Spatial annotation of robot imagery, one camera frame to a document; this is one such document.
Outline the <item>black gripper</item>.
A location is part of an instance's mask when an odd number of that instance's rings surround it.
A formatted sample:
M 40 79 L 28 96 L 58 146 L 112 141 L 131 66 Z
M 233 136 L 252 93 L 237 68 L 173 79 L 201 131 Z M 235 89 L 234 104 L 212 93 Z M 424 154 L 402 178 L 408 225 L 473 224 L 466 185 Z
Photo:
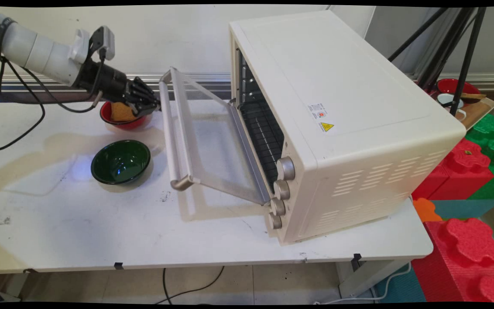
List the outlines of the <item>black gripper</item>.
M 160 110 L 160 100 L 140 77 L 133 80 L 106 64 L 86 59 L 74 81 L 73 88 L 85 89 L 92 95 L 102 92 L 110 102 L 126 103 L 139 118 Z

